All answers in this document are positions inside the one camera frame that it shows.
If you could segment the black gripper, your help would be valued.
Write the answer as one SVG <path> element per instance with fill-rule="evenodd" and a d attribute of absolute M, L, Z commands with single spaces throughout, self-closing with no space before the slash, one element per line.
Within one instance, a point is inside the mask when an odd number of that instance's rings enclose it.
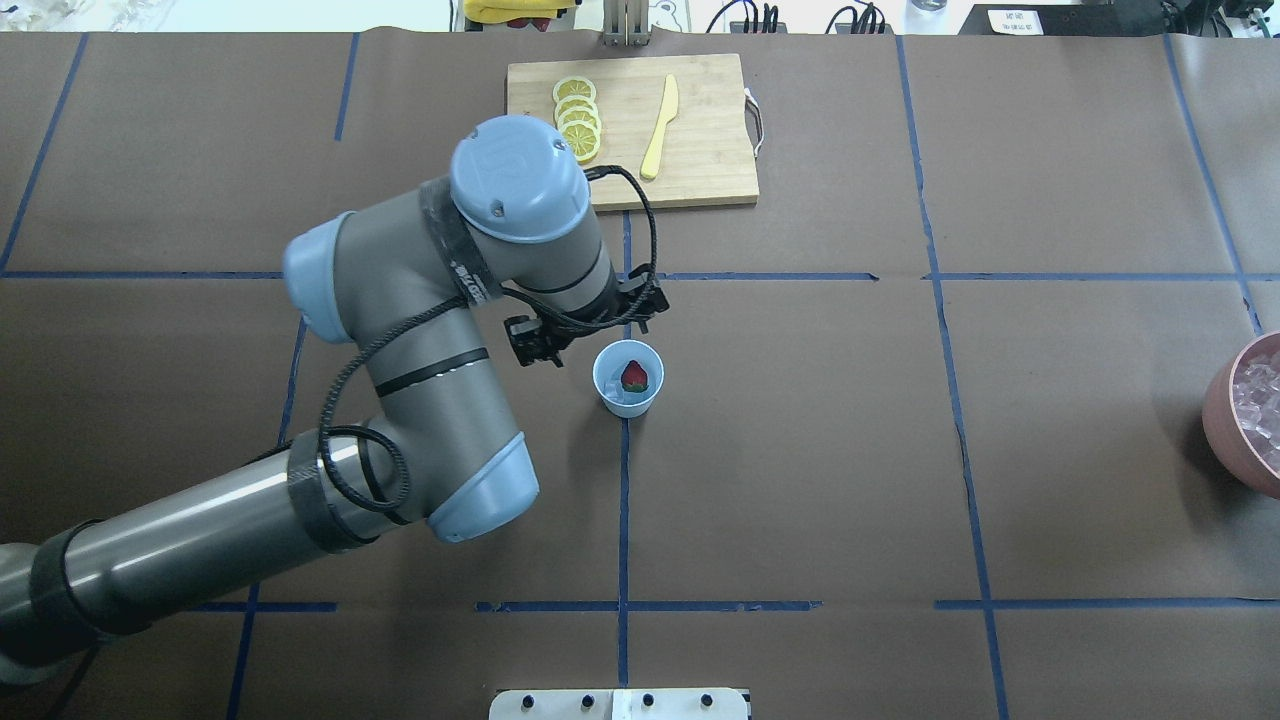
<path fill-rule="evenodd" d="M 669 300 L 658 281 L 626 281 L 609 287 L 609 301 L 596 320 L 598 329 L 630 328 L 640 334 L 650 332 L 655 316 L 669 310 Z"/>

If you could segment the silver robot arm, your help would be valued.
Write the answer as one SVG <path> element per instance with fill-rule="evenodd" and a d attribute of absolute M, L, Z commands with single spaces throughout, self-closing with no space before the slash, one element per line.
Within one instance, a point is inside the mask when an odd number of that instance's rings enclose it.
<path fill-rule="evenodd" d="M 312 430 L 202 484 L 42 544 L 3 546 L 3 693 L 219 596 L 425 521 L 460 543 L 530 509 L 539 482 L 474 309 L 512 297 L 527 366 L 668 307 L 654 263 L 620 281 L 566 133 L 479 124 L 447 176 L 291 241 L 283 277 L 315 336 L 352 343 Z"/>

